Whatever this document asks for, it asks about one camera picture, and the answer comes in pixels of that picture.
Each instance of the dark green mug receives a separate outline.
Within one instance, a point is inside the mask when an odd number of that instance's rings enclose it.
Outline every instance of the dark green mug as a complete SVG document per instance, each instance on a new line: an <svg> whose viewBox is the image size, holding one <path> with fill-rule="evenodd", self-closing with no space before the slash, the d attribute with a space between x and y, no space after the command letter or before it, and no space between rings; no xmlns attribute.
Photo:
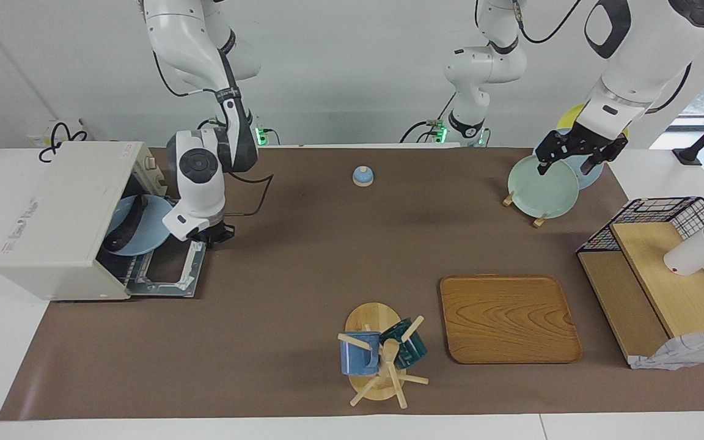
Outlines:
<svg viewBox="0 0 704 440"><path fill-rule="evenodd" d="M420 339L420 335L418 335L417 332L411 334L411 337L407 340L407 342L402 342L402 340L400 340L410 326L411 318L405 318L405 320L402 320L384 331L379 337L380 343L385 343L388 339L395 339L398 341L398 356L396 356L396 361L394 363L396 368L399 370L406 370L428 354L428 348L426 348L425 344L422 343L422 339Z"/></svg>

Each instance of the white wall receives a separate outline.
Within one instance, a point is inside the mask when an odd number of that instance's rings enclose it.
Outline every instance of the white wall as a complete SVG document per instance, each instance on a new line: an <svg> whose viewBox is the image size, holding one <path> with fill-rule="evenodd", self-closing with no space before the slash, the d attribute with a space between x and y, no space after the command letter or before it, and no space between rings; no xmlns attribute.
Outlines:
<svg viewBox="0 0 704 440"><path fill-rule="evenodd" d="M548 33L573 0L533 0L532 36ZM533 145L584 101L604 61L587 46L579 6L553 40L523 44L525 77L491 86L493 145ZM263 59L241 86L246 103L285 143L394 142L436 117L452 94L448 53L482 44L473 0L227 0L236 32ZM185 89L172 73L168 78ZM633 127L645 148L704 86L704 53L678 100ZM51 116L82 117L97 139L164 145L213 114L210 97L174 98L160 84L134 0L0 0L0 147L27 147Z"/></svg>

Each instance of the black metal wire grid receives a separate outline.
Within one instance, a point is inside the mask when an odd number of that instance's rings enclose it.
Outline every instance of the black metal wire grid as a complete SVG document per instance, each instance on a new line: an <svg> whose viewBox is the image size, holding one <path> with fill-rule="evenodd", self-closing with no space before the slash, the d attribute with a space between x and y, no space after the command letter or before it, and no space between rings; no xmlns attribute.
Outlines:
<svg viewBox="0 0 704 440"><path fill-rule="evenodd" d="M624 206L612 220L577 250L581 252L620 251L612 234L616 223L670 222L684 239L704 228L704 198L676 197L637 199Z"/></svg>

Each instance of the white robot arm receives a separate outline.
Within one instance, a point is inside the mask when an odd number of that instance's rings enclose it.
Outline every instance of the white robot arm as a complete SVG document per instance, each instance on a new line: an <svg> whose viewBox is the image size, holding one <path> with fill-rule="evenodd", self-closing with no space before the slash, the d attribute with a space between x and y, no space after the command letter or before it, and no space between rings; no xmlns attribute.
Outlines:
<svg viewBox="0 0 704 440"><path fill-rule="evenodd" d="M186 83L213 92L223 128L179 131L168 144L181 200L163 219L179 240L219 242L229 237L223 223L224 172L245 172L257 162L235 80L251 78L260 62L237 39L221 13L221 0L144 0L151 47ZM237 61L235 71L231 59Z"/></svg>
<svg viewBox="0 0 704 440"><path fill-rule="evenodd" d="M526 72L526 54L518 44L512 0L482 0L477 22L488 44L456 50L444 69L456 95L455 105L442 123L447 128L447 141L463 145L477 144L483 132L491 97L482 87L516 81Z"/></svg>
<svg viewBox="0 0 704 440"><path fill-rule="evenodd" d="M618 156L626 147L624 128L704 48L704 0L600 0L585 32L608 67L572 130L566 136L551 131L537 147L541 174L568 156L592 155L582 167L586 174Z"/></svg>

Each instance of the brown table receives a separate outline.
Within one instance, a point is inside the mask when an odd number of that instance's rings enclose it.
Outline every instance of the brown table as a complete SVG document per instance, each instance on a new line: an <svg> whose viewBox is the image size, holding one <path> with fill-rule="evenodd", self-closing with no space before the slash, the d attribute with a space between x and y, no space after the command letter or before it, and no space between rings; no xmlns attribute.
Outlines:
<svg viewBox="0 0 704 440"><path fill-rule="evenodd" d="M626 201L606 170L569 214L531 228L503 208L528 150L265 150L276 173L262 212L231 219L194 299L53 303L0 420L290 417L704 410L704 365L630 370L574 252ZM352 170L373 168L373 186ZM229 181L231 211L262 187ZM584 347L570 365L459 365L447 354L438 282L542 273L561 281ZM407 411L363 401L341 374L336 334L355 307L425 316L430 353Z"/></svg>

